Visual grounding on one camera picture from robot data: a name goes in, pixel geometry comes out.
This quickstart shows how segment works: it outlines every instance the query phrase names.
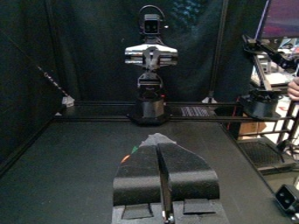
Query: black object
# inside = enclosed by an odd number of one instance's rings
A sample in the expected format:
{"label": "black object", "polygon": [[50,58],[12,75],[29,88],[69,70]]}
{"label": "black object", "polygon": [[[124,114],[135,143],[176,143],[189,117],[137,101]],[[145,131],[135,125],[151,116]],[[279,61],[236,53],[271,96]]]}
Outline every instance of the black object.
{"label": "black object", "polygon": [[284,154],[267,138],[239,140],[237,145],[264,175],[288,172],[295,168],[296,162],[293,158]]}
{"label": "black object", "polygon": [[264,121],[276,121],[280,118],[276,113],[276,104],[280,98],[280,91],[255,89],[239,98],[239,103],[248,116]]}
{"label": "black object", "polygon": [[287,213],[295,214],[299,212],[299,192],[293,185],[281,185],[275,198]]}
{"label": "black object", "polygon": [[151,135],[123,161],[113,188],[113,224],[163,223],[163,219],[229,223],[216,172],[161,134]]}

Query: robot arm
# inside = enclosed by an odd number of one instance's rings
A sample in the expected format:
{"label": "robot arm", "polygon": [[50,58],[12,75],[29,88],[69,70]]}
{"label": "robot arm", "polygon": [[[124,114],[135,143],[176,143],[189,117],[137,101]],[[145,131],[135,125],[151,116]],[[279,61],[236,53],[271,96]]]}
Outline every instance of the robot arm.
{"label": "robot arm", "polygon": [[249,53],[257,54],[260,52],[264,52],[268,56],[268,58],[283,68],[287,70],[287,72],[293,72],[297,65],[299,65],[299,59],[297,58],[288,58],[284,56],[283,52],[276,51],[272,49],[267,42],[259,41],[256,39],[252,39],[251,37],[243,35],[244,39],[244,50]]}

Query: black clamp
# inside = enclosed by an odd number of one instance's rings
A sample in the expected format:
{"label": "black clamp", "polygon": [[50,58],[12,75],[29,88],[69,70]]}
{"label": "black clamp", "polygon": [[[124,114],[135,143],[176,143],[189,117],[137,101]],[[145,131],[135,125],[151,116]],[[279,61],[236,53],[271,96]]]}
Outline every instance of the black clamp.
{"label": "black clamp", "polygon": [[123,160],[113,188],[112,224],[229,224],[216,172],[161,134]]}
{"label": "black clamp", "polygon": [[281,185],[275,193],[275,199],[292,223],[299,223],[299,191],[293,185]]}

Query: black fabric wall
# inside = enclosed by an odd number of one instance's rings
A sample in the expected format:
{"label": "black fabric wall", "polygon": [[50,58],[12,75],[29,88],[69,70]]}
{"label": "black fabric wall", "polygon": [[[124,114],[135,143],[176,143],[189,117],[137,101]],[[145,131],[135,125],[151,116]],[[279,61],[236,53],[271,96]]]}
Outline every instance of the black fabric wall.
{"label": "black fabric wall", "polygon": [[[252,66],[241,50],[240,35],[255,36],[265,1],[228,1],[217,101],[235,101],[248,91]],[[54,27],[49,27],[44,3],[50,3]],[[223,1],[1,1],[0,163],[50,120],[61,104],[61,93],[5,34],[50,71],[77,101],[133,101],[143,71],[124,63],[124,51],[141,44],[136,18],[147,4],[161,8],[169,25],[163,31],[163,42],[179,51],[177,66],[159,71],[167,100],[200,101],[209,91]],[[54,57],[49,28],[58,34],[56,52],[61,55]]]}
{"label": "black fabric wall", "polygon": [[[241,49],[241,34],[255,36],[267,0],[229,0],[215,98],[235,101],[248,91],[252,66]],[[141,44],[136,17],[153,4],[169,28],[163,42],[177,49],[177,66],[164,67],[168,101],[200,101],[209,92],[212,61],[220,27],[220,0],[54,1],[66,88],[77,100],[131,101],[143,71],[124,63],[128,46]]]}
{"label": "black fabric wall", "polygon": [[9,41],[13,40],[46,71],[56,73],[42,1],[1,1],[0,19],[1,164],[50,120],[61,95]]}

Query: silver metal part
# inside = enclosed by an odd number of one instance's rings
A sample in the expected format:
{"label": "silver metal part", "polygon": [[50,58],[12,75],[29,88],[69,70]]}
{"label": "silver metal part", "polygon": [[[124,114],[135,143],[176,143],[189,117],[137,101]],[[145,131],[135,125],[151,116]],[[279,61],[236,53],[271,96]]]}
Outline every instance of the silver metal part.
{"label": "silver metal part", "polygon": [[125,49],[125,63],[153,71],[177,64],[177,50],[157,44],[141,44]]}

